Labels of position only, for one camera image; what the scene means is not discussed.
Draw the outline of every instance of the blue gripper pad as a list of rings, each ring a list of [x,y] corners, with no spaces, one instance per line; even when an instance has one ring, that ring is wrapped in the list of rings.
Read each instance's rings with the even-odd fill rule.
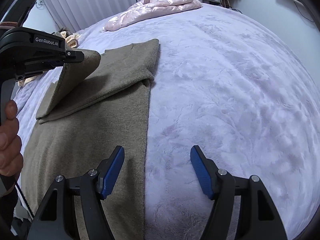
[[[106,199],[112,193],[112,190],[118,179],[122,164],[124,162],[124,149],[121,147],[116,154],[107,174],[103,179],[102,199]]]
[[[211,177],[209,175],[209,172],[207,171],[203,160],[199,156],[199,154],[203,153],[198,153],[196,148],[193,146],[190,151],[190,160],[192,163],[192,166],[196,172],[198,181],[200,183],[200,186],[202,188],[202,191],[205,195],[209,197],[209,199],[213,199],[213,190],[212,190],[212,183],[211,183]]]

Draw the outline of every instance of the human hand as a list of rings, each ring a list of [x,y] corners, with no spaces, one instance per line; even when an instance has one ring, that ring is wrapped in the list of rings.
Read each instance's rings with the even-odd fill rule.
[[[17,112],[17,104],[10,100],[5,107],[7,120],[0,126],[0,174],[8,177],[14,175],[16,180],[23,167],[23,157],[20,153],[22,142],[17,135],[19,130]],[[14,185],[4,195],[8,195],[13,189]]]

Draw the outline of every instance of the white wall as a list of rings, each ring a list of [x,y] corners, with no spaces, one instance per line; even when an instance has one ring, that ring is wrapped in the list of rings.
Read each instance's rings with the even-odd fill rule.
[[[229,0],[233,9],[261,23],[281,38],[302,61],[320,88],[320,32],[301,16],[293,0]],[[301,13],[311,19],[298,4]]]
[[[31,9],[29,16],[23,26],[47,33],[53,33],[59,30],[45,4],[43,4],[40,8],[37,8],[35,5]]]

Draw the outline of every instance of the metal screw head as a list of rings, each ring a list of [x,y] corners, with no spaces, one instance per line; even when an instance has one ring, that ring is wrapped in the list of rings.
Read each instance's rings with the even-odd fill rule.
[[[220,175],[226,175],[227,174],[227,171],[225,169],[218,169],[218,173]]]
[[[251,179],[252,179],[254,182],[258,182],[258,181],[260,180],[260,178],[259,178],[257,175],[251,176]]]
[[[88,171],[88,174],[89,174],[90,176],[94,176],[94,175],[97,174],[97,170],[89,170],[89,171]]]
[[[63,176],[58,175],[58,176],[56,177],[56,182],[60,182],[60,181],[62,181],[62,180],[63,180]]]

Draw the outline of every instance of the black cable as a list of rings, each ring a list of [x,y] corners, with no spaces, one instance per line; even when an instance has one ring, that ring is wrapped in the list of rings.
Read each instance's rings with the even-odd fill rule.
[[[36,2],[36,7],[40,9],[43,6],[43,4],[44,4],[43,0],[40,0],[38,3]]]
[[[299,7],[297,6],[296,2],[294,1],[294,4],[296,5],[296,8],[298,9],[299,13],[302,15],[303,18],[307,19],[308,21],[314,23],[314,21],[311,21],[310,19],[308,19],[307,17],[305,17],[299,10]]]
[[[30,216],[32,217],[32,219],[34,219],[35,216],[33,215],[33,212],[32,212],[32,210],[31,210],[31,208],[30,208],[30,206],[29,206],[29,204],[28,204],[28,202],[27,202],[24,194],[22,193],[22,190],[21,190],[21,188],[19,187],[17,181],[16,181],[16,187],[17,187],[18,191],[20,192],[20,195],[21,195],[21,197],[23,198],[23,201],[24,201],[24,203],[26,204],[26,206],[27,206],[27,208],[28,208],[28,211],[29,211],[29,213],[30,213]]]

